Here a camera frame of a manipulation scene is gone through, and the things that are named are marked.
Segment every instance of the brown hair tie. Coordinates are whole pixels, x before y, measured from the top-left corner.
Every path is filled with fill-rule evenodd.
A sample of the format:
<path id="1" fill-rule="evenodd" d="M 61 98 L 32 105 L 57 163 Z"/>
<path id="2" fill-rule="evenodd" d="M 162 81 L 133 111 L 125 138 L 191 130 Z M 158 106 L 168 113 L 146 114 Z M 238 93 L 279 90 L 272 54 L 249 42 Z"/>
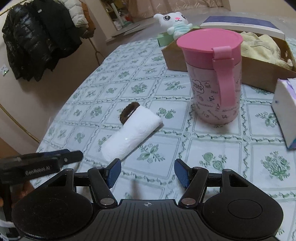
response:
<path id="1" fill-rule="evenodd" d="M 120 122 L 124 125 L 124 123 L 128 120 L 128 118 L 135 112 L 135 110 L 140 106 L 138 102 L 132 102 L 127 105 L 121 112 L 119 116 Z"/>

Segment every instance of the pink pitcher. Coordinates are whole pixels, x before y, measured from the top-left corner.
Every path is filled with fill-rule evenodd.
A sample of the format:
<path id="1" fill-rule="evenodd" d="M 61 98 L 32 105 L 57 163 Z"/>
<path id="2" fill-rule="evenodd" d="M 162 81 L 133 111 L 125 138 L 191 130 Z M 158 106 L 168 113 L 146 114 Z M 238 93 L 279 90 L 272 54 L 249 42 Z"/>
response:
<path id="1" fill-rule="evenodd" d="M 211 124 L 227 124 L 238 115 L 242 36 L 209 28 L 189 32 L 177 40 L 183 50 L 198 116 Z"/>

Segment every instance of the wall socket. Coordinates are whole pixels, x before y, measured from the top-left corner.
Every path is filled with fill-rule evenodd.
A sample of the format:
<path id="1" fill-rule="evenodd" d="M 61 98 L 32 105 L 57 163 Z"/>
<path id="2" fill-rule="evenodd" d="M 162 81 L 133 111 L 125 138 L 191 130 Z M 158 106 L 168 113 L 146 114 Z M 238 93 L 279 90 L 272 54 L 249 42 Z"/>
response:
<path id="1" fill-rule="evenodd" d="M 6 75 L 6 73 L 9 71 L 9 69 L 6 67 L 6 65 L 3 65 L 1 68 L 0 68 L 0 72 L 1 74 L 4 76 Z"/>

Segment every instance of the white puffer jacket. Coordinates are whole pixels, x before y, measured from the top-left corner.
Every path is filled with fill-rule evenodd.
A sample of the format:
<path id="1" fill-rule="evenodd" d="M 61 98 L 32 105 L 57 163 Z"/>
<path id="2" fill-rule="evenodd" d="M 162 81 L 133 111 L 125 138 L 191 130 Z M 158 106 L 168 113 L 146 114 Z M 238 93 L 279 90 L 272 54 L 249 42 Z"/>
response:
<path id="1" fill-rule="evenodd" d="M 75 27 L 87 27 L 88 22 L 84 16 L 81 2 L 79 0 L 59 0 L 69 11 Z"/>

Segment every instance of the floral tablecloth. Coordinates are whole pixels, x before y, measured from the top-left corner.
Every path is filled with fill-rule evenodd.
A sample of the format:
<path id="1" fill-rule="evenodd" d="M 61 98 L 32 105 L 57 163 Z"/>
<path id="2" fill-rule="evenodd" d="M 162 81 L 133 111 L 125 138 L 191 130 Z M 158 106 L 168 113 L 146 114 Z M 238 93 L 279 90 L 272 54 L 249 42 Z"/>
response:
<path id="1" fill-rule="evenodd" d="M 295 40 L 288 41 L 295 51 Z M 122 109 L 137 101 L 159 115 L 164 126 L 122 161 L 112 189 L 118 201 L 178 201 L 183 189 L 173 170 L 176 158 L 210 172 L 230 168 L 281 205 L 284 221 L 277 237 L 294 240 L 296 156 L 286 149 L 272 98 L 272 93 L 243 85 L 239 115 L 233 122 L 223 126 L 201 122 L 193 110 L 188 73 L 167 69 L 157 40 L 132 42 L 113 51 L 73 93 L 38 151 L 81 150 L 83 161 L 70 165 L 78 172 L 107 166 L 101 145 L 122 126 Z M 217 192 L 209 189 L 207 197 Z"/>

